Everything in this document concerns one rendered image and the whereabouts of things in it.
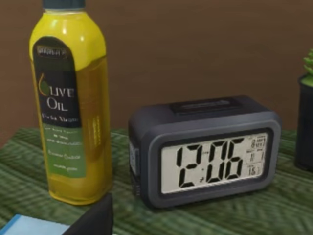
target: light blue paper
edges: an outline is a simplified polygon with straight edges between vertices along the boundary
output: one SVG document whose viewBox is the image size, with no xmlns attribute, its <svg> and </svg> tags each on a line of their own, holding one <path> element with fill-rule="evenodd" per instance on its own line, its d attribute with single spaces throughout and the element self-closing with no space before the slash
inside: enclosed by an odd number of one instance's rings
<svg viewBox="0 0 313 235">
<path fill-rule="evenodd" d="M 62 235 L 68 228 L 68 225 L 17 214 L 0 230 L 0 235 Z"/>
</svg>

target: temperature display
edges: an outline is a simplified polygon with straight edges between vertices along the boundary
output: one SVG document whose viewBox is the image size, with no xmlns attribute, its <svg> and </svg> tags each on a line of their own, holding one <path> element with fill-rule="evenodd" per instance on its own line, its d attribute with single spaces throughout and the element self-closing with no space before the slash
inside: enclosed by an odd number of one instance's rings
<svg viewBox="0 0 313 235">
<path fill-rule="evenodd" d="M 268 134 L 169 146 L 161 152 L 161 192 L 210 187 L 260 177 Z"/>
</svg>

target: bottle neck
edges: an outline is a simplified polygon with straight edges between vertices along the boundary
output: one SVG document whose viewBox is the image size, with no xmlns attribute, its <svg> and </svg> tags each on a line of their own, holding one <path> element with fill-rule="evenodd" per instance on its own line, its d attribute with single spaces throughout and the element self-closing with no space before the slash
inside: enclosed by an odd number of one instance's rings
<svg viewBox="0 0 313 235">
<path fill-rule="evenodd" d="M 85 12 L 84 8 L 77 9 L 45 9 L 45 13 L 47 14 L 77 14 Z"/>
</svg>

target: yellow bottle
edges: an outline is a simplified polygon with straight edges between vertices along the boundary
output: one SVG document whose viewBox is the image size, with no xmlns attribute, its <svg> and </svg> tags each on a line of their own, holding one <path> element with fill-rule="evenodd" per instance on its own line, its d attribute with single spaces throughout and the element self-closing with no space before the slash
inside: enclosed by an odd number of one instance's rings
<svg viewBox="0 0 313 235">
<path fill-rule="evenodd" d="M 50 195 L 90 204 L 112 187 L 104 37 L 85 0 L 44 0 L 30 38 Z"/>
</svg>

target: number 12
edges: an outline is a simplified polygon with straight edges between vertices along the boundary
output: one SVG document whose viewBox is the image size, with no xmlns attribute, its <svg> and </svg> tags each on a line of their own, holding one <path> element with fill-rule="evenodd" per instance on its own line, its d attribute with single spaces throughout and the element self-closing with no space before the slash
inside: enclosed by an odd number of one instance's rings
<svg viewBox="0 0 313 235">
<path fill-rule="evenodd" d="M 241 143 L 243 140 L 244 138 L 239 138 L 239 139 L 233 139 L 229 142 L 228 141 L 216 141 L 211 144 L 210 154 L 209 154 L 209 165 L 207 166 L 207 172 L 206 172 L 207 183 L 219 182 L 224 178 L 230 180 L 230 179 L 237 179 L 240 177 L 243 160 L 240 157 L 233 156 L 233 153 L 234 153 L 234 146 L 236 144 Z M 220 164 L 218 177 L 212 178 L 212 171 L 213 171 L 212 162 L 215 158 L 216 147 L 222 147 L 221 160 L 223 160 L 223 162 Z M 179 187 L 180 188 L 187 188 L 187 187 L 194 186 L 194 183 L 192 182 L 185 182 L 186 170 L 197 168 L 197 166 L 200 165 L 201 159 L 202 159 L 202 145 L 195 144 L 195 145 L 187 146 L 187 148 L 191 151 L 197 151 L 196 163 L 189 164 L 185 168 L 180 170 L 180 173 L 179 173 Z M 181 167 L 181 163 L 182 163 L 182 150 L 183 148 L 181 147 L 177 151 L 176 165 L 178 167 Z M 231 175 L 230 170 L 231 170 L 231 166 L 233 163 L 237 163 L 237 170 L 236 170 L 236 174 Z"/>
</svg>

